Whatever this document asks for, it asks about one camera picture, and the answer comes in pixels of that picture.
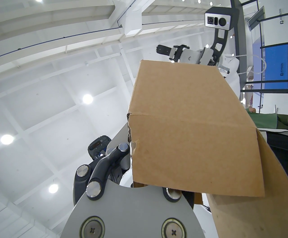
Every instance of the camera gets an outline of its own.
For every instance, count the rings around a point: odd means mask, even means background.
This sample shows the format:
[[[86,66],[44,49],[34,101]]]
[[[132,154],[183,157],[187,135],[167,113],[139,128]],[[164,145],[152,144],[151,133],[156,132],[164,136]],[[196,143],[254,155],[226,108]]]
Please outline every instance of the camera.
[[[211,7],[205,12],[205,26],[222,30],[231,30],[239,18],[239,9]]]
[[[208,20],[208,21],[207,21],[208,24],[214,24],[214,17],[210,17],[210,16],[209,16],[209,17],[207,18],[207,20]]]

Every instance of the gray metal plate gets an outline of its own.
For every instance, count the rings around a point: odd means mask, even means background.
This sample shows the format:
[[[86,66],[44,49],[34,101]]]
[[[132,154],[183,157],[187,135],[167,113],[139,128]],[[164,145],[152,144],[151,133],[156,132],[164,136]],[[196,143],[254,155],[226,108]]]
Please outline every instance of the gray metal plate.
[[[79,238],[82,223],[91,216],[103,220],[107,238],[161,238],[162,224],[168,218],[182,222],[187,238],[205,238],[186,199],[182,196],[178,202],[171,203],[164,198],[161,187],[126,188],[108,180],[104,195],[98,201],[89,200],[84,193],[61,238]]]

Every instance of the bolt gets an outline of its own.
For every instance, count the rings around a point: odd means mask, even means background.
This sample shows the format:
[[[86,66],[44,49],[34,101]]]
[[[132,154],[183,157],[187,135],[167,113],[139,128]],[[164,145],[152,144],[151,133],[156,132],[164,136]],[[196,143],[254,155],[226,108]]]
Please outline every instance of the bolt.
[[[88,170],[89,170],[89,168],[88,168],[87,165],[81,165],[81,166],[77,169],[76,174],[77,174],[77,176],[79,176],[79,177],[84,177],[84,176],[88,173]]]

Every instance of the cardboard flap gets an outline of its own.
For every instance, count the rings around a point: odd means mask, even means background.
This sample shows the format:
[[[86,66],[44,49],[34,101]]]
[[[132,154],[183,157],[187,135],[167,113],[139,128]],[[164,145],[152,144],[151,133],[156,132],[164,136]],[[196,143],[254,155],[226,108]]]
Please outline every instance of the cardboard flap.
[[[288,177],[257,131],[265,198],[207,195],[221,238],[288,237]]]
[[[264,196],[256,126],[216,67],[142,61],[128,114],[135,182]]]
[[[142,60],[129,113],[256,128],[214,66]]]
[[[129,125],[136,144],[134,181],[191,192],[264,196],[255,129],[136,115]],[[237,138],[241,133],[250,140]]]

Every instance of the round metal cap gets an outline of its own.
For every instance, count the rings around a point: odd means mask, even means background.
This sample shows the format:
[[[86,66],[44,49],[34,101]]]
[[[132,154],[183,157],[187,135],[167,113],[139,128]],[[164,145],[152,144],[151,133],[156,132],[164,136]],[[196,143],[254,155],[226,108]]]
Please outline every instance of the round metal cap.
[[[177,200],[181,197],[182,192],[180,190],[176,189],[171,189],[171,188],[166,188],[166,193],[168,196],[174,200]]]
[[[84,238],[99,238],[101,232],[101,224],[98,221],[91,221],[84,228]]]
[[[81,226],[81,238],[103,238],[104,234],[105,225],[99,217],[90,217]]]
[[[88,168],[87,165],[81,165],[81,166],[77,169],[76,174],[77,174],[77,176],[79,176],[79,177],[84,177],[85,175],[87,175],[88,170],[89,170],[89,168]]]
[[[180,221],[169,218],[162,225],[162,238],[186,238],[186,230]]]
[[[127,143],[121,143],[118,148],[121,152],[126,152],[129,148],[129,145]]]
[[[90,198],[94,198],[101,192],[101,185],[97,181],[92,181],[87,185],[86,194]]]
[[[175,238],[175,237],[183,237],[181,227],[174,222],[170,222],[167,224],[165,228],[166,238]]]

